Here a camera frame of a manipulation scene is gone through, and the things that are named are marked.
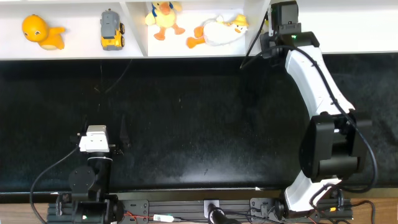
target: toy truck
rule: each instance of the toy truck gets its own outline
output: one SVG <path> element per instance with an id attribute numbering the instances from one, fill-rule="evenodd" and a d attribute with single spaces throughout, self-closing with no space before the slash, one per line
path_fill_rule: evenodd
<path id="1" fill-rule="evenodd" d="M 124 47 L 124 24 L 119 14 L 109 9 L 102 13 L 101 44 L 104 50 L 121 50 Z"/>

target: toy wheel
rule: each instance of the toy wheel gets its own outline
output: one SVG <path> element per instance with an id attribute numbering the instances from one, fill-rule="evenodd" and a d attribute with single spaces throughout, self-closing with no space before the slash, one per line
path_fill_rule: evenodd
<path id="1" fill-rule="evenodd" d="M 124 24 L 120 23 L 120 33 L 124 34 L 126 32 L 125 28 L 124 28 Z"/>

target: black table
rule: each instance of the black table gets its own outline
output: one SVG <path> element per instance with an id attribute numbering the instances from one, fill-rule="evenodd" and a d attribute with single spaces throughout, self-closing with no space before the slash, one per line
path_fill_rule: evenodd
<path id="1" fill-rule="evenodd" d="M 28 192 L 37 175 L 73 149 L 86 115 L 119 134 L 124 115 L 131 151 L 114 158 L 111 191 L 186 188 L 283 189 L 300 172 L 296 159 L 308 114 L 282 66 L 242 58 L 23 61 L 0 63 L 0 192 Z M 398 55 L 326 55 L 345 97 L 373 120 L 370 141 L 379 187 L 398 184 Z M 37 184 L 68 190 L 86 164 L 76 153 Z M 365 185 L 362 174 L 347 185 Z"/>

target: plush toy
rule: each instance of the plush toy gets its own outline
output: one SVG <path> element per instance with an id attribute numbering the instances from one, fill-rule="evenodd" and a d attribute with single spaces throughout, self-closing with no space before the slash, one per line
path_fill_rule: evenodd
<path id="1" fill-rule="evenodd" d="M 174 29 L 176 35 L 185 32 L 185 29 L 175 23 L 177 15 L 174 9 L 180 12 L 182 6 L 178 2 L 152 2 L 152 11 L 145 18 L 145 23 L 148 26 L 156 24 L 160 27 L 160 32 L 154 35 L 156 39 L 164 40 L 166 29 L 170 27 Z"/>
<path id="2" fill-rule="evenodd" d="M 60 35 L 65 32 L 65 28 L 49 28 L 47 23 L 39 16 L 31 15 L 26 17 L 22 23 L 22 31 L 26 39 L 39 43 L 45 50 L 62 50 L 65 46 Z"/>
<path id="3" fill-rule="evenodd" d="M 244 15 L 238 15 L 236 19 L 230 23 L 224 22 L 222 16 L 217 19 L 209 19 L 205 21 L 203 26 L 194 30 L 195 37 L 187 39 L 187 46 L 192 49 L 198 44 L 208 44 L 210 46 L 221 46 L 229 44 L 243 37 L 248 31 L 249 24 L 246 22 Z"/>

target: duck beak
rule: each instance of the duck beak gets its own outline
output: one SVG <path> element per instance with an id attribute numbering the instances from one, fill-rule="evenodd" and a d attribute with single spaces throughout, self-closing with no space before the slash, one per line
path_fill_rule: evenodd
<path id="1" fill-rule="evenodd" d="M 169 2 L 163 2 L 160 7 L 159 7 L 160 11 L 165 14 L 165 15 L 169 15 L 170 14 L 170 4 Z"/>

